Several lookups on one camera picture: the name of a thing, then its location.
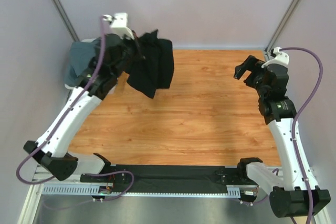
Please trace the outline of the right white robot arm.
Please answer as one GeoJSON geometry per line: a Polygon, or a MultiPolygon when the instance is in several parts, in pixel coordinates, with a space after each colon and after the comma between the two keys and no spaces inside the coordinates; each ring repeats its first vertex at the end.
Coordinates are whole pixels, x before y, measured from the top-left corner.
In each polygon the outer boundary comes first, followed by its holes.
{"type": "Polygon", "coordinates": [[[259,111],[276,142],[282,166],[282,177],[279,177],[258,159],[241,161],[244,166],[237,169],[236,177],[243,184],[253,180],[261,187],[276,217],[311,219],[331,201],[331,196],[318,185],[302,147],[295,122],[297,111],[286,96],[287,65],[274,60],[264,62],[250,55],[235,67],[235,79],[250,71],[244,83],[257,91],[259,111]]]}

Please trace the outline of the black t-shirt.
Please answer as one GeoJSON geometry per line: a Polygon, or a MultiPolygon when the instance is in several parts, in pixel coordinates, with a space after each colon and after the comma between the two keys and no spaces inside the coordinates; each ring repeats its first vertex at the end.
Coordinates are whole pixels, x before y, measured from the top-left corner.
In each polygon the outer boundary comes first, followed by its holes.
{"type": "Polygon", "coordinates": [[[169,89],[174,75],[172,41],[158,38],[158,33],[156,29],[138,38],[143,58],[125,71],[127,84],[150,99],[158,89],[169,89]]]}

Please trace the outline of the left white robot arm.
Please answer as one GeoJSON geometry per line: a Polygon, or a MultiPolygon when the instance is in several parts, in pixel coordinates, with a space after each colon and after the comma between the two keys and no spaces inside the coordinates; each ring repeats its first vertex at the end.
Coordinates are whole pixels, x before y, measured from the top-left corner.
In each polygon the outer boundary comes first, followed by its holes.
{"type": "Polygon", "coordinates": [[[47,131],[35,141],[27,141],[24,151],[64,181],[71,175],[92,174],[104,183],[110,178],[107,160],[99,154],[72,154],[68,151],[86,118],[117,85],[118,78],[134,60],[142,60],[136,35],[108,34],[93,46],[94,55],[76,78],[71,96],[47,131]]]}

